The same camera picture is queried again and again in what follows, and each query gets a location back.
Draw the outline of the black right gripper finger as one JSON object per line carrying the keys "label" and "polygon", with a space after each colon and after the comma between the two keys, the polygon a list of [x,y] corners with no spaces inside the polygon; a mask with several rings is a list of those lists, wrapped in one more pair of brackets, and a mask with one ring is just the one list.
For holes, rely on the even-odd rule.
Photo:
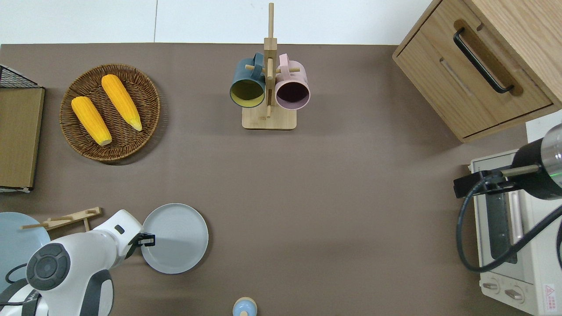
{"label": "black right gripper finger", "polygon": [[484,178],[483,172],[474,172],[453,180],[453,189],[456,198],[465,198],[470,190]]}

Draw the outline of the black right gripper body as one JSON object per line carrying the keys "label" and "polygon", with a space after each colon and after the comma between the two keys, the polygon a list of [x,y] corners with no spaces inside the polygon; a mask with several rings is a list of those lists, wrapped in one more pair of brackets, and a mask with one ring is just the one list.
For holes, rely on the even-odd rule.
{"label": "black right gripper body", "polygon": [[539,165],[540,170],[538,170],[538,172],[505,177],[503,180],[495,179],[492,184],[486,184],[484,189],[480,189],[480,194],[525,190],[525,192],[538,199],[560,199],[562,197],[562,189],[550,178],[546,169],[543,167],[542,158],[540,158],[542,142],[543,140],[540,138],[539,140],[522,146],[522,148],[516,152],[511,166],[500,169],[504,171],[529,165]]}

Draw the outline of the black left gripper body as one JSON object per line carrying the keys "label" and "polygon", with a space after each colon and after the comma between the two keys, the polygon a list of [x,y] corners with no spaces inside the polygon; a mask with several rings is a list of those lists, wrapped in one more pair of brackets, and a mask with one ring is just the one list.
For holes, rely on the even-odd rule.
{"label": "black left gripper body", "polygon": [[140,245],[140,243],[139,243],[140,240],[142,240],[142,234],[137,234],[136,236],[134,236],[134,237],[130,240],[130,242],[129,242],[129,244],[128,244],[129,249],[128,249],[128,252],[127,252],[127,254],[126,254],[126,256],[125,256],[125,259],[130,258],[130,256],[132,256],[132,254],[134,254],[136,248]]}

